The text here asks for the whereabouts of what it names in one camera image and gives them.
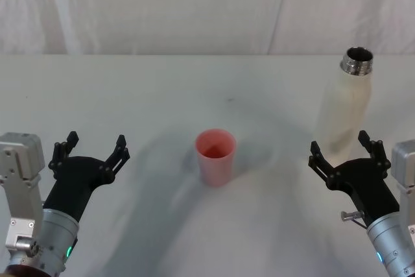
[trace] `pink plastic cup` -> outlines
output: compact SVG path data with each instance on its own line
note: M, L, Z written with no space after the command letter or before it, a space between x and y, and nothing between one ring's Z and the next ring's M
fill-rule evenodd
M202 180L220 187L232 179L232 162L236 140L228 131L210 129L196 138L196 151Z

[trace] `cup rim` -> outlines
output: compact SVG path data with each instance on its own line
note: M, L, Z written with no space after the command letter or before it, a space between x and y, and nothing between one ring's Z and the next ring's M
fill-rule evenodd
M220 157L220 158L211 158L211 157L207 157L207 156L203 155L198 150L198 148L197 148L197 142L200 139L200 137L203 136L204 134L206 134L207 132L211 132L211 131L220 131L222 133L225 133L232 140L233 148L232 148L232 151L229 154L227 154L227 155L225 155L223 157ZM224 130L224 129L221 129L221 128L207 129L207 130L202 131L201 133L199 133L199 135L196 137L196 139L195 139L195 149L196 149L196 152L197 152L197 154L198 154L199 157L202 157L204 159L211 160L211 161L219 161L219 160L223 160L223 159L229 158L229 157L231 157L232 155L235 154L235 151L236 151L236 139L232 135L232 133L229 132L229 131L227 131L227 130Z

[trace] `tabletop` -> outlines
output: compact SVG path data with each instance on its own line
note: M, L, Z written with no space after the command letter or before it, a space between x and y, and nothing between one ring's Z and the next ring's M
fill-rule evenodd
M0 56L0 132L39 135L46 163L71 130L74 155L131 159L98 188L61 276L386 276L352 211L307 166L324 87L341 56ZM375 56L362 126L415 138L415 56ZM237 139L235 178L201 183L193 148L207 128ZM353 156L365 156L358 146ZM45 199L52 173L41 172ZM392 177L387 184L398 195ZM0 241L9 222L0 191ZM0 248L0 267L8 252Z

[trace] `white backdrop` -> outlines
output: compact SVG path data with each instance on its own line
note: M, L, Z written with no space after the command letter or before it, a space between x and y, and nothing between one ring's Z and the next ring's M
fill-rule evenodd
M415 53L414 0L0 0L0 53Z

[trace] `metal cylinder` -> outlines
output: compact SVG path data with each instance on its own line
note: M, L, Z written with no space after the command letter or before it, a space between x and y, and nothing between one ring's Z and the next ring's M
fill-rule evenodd
M35 237L41 252L35 257L27 257L24 252L15 252L9 265L24 265L57 277L65 270L65 262L77 238L79 225L69 215L45 209L38 237Z
M346 51L340 67L346 73L355 76L365 76L372 72L374 56L363 47L352 47Z
M31 239L18 239L16 241L16 249L20 251L28 251L30 250L31 246L32 246Z
M367 234L389 276L407 277L415 274L414 247L403 235L399 212L374 221L368 227Z

